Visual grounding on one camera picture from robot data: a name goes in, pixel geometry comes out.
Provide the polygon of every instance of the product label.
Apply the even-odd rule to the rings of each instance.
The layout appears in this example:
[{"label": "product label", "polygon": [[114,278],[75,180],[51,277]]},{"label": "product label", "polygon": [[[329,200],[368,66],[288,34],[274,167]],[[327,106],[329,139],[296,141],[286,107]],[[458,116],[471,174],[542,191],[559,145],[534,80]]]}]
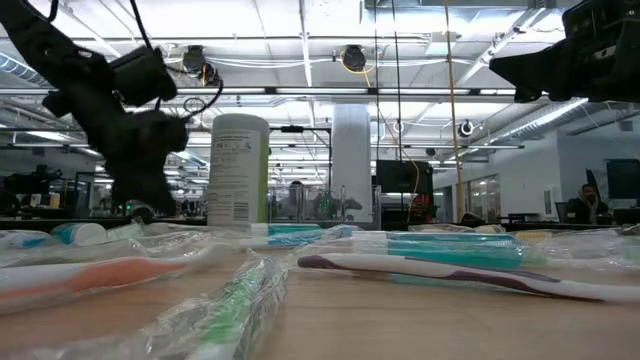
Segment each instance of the product label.
[{"label": "product label", "polygon": [[211,142],[209,224],[258,222],[260,134],[217,131]]}]

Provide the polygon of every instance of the ceiling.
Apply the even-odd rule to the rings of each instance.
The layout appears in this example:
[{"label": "ceiling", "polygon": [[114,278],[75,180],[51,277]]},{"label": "ceiling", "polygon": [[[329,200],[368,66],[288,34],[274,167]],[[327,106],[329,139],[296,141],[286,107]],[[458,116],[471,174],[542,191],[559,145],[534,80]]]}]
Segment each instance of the ceiling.
[{"label": "ceiling", "polygon": [[[421,4],[430,3],[424,0],[396,0],[394,23],[392,1],[377,1],[375,16],[374,0],[138,0],[138,6],[152,43],[162,49],[167,62],[179,62],[188,45],[203,45],[209,61],[216,66],[225,86],[230,89],[399,87],[443,91],[431,95],[411,95],[407,91],[405,96],[401,96],[400,105],[397,95],[381,96],[380,103],[376,104],[376,97],[367,95],[224,93],[214,109],[195,121],[200,129],[206,130],[218,114],[245,113],[263,117],[273,127],[292,124],[331,127],[333,105],[349,101],[368,104],[373,121],[388,123],[387,129],[380,132],[384,135],[381,144],[395,144],[400,135],[403,141],[415,144],[451,144],[452,106],[447,90],[449,70],[456,89],[511,89],[509,83],[483,65],[491,58],[491,55],[487,56],[488,52],[494,52],[496,56],[535,52],[564,37],[563,9],[527,10],[528,2],[524,0],[468,1],[466,3],[474,6],[453,6],[450,9],[453,58],[450,69],[446,61],[448,44],[443,7],[423,6]],[[558,4],[566,7],[578,2],[558,1]],[[31,0],[30,3],[48,14],[49,1]],[[109,59],[143,45],[128,1],[69,0],[61,3],[54,25],[77,44],[100,52]],[[514,26],[520,26],[522,33],[501,41]],[[342,66],[339,55],[350,44],[362,46],[368,58],[367,69],[371,69],[367,77],[349,73]],[[376,49],[380,54],[378,67],[375,66]],[[24,63],[0,28],[0,65],[2,56]],[[11,69],[6,67],[0,69],[5,71],[0,71],[0,89],[4,94],[0,95],[0,104],[6,105],[5,109],[17,104],[32,110],[32,113],[19,113],[19,119],[4,114],[0,116],[0,123],[6,127],[74,126],[69,118],[51,119],[52,116],[40,105],[41,95],[21,92],[38,88],[42,83],[25,81],[15,73],[7,73]],[[182,75],[175,80],[180,87],[200,86]],[[180,96],[167,102],[163,110],[182,113],[187,97]],[[511,98],[512,92],[491,97],[456,96],[457,121],[469,120],[477,126],[474,136],[464,140],[463,144],[491,137],[548,103],[542,99],[533,104],[513,104]],[[397,125],[400,114],[401,129]],[[325,149],[305,149],[302,146],[305,142],[321,144],[319,139],[322,136],[314,138],[311,133],[305,134],[306,138],[302,139],[300,135],[272,133],[272,143],[297,144],[300,148],[272,149],[271,159],[326,158],[328,152]],[[66,136],[72,139],[70,141],[84,141],[81,133]],[[191,143],[206,143],[205,138],[208,137],[206,132],[193,133]],[[207,148],[189,148],[187,151],[205,162],[208,160]],[[383,157],[395,157],[395,153],[394,149],[381,151]],[[407,149],[407,153],[416,159],[427,158],[424,149]],[[431,160],[447,160],[448,153],[440,151]]]}]

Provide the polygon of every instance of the wooden table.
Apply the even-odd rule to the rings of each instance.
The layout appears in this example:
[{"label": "wooden table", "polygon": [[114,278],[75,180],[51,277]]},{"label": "wooden table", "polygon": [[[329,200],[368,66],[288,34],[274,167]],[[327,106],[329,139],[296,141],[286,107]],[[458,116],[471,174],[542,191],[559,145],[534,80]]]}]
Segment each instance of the wooden table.
[{"label": "wooden table", "polygon": [[[180,279],[2,316],[0,358],[28,347],[135,331],[182,299],[219,288],[243,260],[238,254],[222,266]],[[638,276],[589,278],[594,276],[607,283],[640,285]],[[284,306],[260,359],[640,358],[640,306],[399,285],[326,273],[292,272],[287,284]]]}]

